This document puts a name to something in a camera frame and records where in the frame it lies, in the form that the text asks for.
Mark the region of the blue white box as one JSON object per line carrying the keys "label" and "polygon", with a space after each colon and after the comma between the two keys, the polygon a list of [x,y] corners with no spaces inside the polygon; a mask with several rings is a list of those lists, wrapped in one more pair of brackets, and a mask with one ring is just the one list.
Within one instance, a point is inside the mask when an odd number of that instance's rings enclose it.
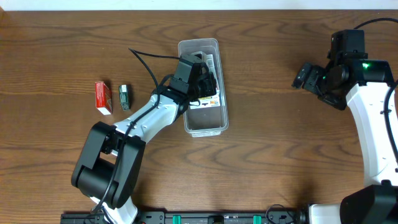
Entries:
{"label": "blue white box", "polygon": [[213,74],[215,81],[216,81],[216,94],[213,96],[207,96],[203,98],[197,99],[197,101],[192,101],[190,103],[190,109],[203,109],[203,108],[211,108],[211,107],[218,107],[220,106],[220,88],[217,79],[217,73],[215,69],[214,58],[212,54],[205,54],[202,51],[194,52],[196,56],[201,55],[202,59],[205,61],[206,65],[209,68],[209,71]]}

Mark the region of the clear plastic container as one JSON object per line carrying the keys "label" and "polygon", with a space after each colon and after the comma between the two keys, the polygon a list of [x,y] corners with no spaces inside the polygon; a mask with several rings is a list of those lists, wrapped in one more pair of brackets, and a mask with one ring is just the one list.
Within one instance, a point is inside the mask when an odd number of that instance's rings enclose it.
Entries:
{"label": "clear plastic container", "polygon": [[194,138],[217,136],[229,126],[228,108],[224,87],[223,69],[218,41],[214,38],[182,40],[178,44],[178,54],[193,54],[202,51],[212,54],[220,88],[220,106],[191,110],[184,113],[185,130]]}

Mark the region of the red box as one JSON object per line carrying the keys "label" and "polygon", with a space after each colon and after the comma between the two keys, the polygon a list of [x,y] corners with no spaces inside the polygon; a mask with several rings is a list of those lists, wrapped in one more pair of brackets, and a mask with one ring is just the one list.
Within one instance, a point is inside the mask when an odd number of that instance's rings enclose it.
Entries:
{"label": "red box", "polygon": [[99,110],[103,115],[112,114],[112,94],[105,82],[95,83],[95,100],[96,109]]}

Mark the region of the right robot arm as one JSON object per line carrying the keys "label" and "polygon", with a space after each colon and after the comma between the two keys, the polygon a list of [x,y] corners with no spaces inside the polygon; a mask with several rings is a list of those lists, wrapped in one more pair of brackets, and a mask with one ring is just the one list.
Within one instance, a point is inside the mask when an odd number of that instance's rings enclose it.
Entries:
{"label": "right robot arm", "polygon": [[397,223],[397,82],[388,62],[349,54],[326,67],[305,63],[292,86],[350,109],[364,164],[363,189],[340,203],[309,206],[306,223]]}

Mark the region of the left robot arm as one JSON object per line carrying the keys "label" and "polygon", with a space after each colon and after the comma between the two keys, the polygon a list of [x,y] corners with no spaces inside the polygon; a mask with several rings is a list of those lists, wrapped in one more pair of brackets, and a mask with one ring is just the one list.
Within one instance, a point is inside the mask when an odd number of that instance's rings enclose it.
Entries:
{"label": "left robot arm", "polygon": [[71,179],[72,186],[96,202],[90,217],[102,213],[106,223],[135,221],[131,194],[146,144],[192,102],[215,95],[216,84],[215,71],[205,62],[182,60],[133,115],[113,125],[98,122],[90,129]]}

